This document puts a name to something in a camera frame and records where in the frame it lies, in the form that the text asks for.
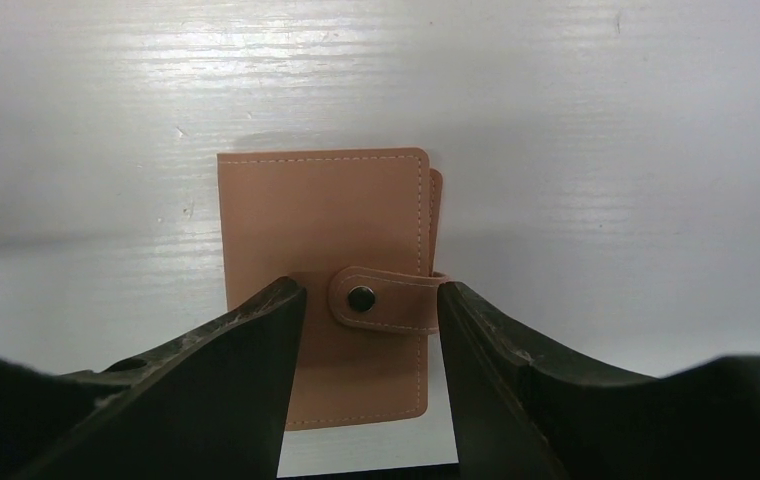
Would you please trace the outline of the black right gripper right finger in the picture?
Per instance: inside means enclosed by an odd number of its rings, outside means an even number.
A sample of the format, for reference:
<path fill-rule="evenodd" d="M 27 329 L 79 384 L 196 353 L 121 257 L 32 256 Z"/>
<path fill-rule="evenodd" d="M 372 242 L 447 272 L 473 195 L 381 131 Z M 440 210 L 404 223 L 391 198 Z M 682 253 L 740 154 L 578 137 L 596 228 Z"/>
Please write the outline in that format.
<path fill-rule="evenodd" d="M 760 479 L 760 356 L 665 377 L 575 351 L 460 282 L 438 291 L 464 479 Z"/>

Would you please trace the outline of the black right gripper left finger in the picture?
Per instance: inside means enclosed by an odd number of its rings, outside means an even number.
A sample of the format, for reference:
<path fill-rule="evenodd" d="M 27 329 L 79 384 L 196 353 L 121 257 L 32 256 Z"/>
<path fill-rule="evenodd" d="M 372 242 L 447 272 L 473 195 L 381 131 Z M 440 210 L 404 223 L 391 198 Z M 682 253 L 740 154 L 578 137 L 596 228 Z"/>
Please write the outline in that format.
<path fill-rule="evenodd" d="M 0 359 L 0 479 L 273 479 L 307 292 L 238 308 L 95 372 Z"/>

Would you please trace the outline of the tan leather card holder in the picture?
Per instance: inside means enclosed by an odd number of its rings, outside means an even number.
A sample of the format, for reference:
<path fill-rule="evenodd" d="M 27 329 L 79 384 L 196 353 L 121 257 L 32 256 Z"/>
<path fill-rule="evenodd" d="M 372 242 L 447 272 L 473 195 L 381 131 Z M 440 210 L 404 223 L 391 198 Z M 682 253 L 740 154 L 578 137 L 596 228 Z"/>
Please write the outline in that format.
<path fill-rule="evenodd" d="M 307 292 L 286 427 L 405 420 L 428 406 L 443 178 L 419 148 L 221 153 L 227 304 L 287 276 Z"/>

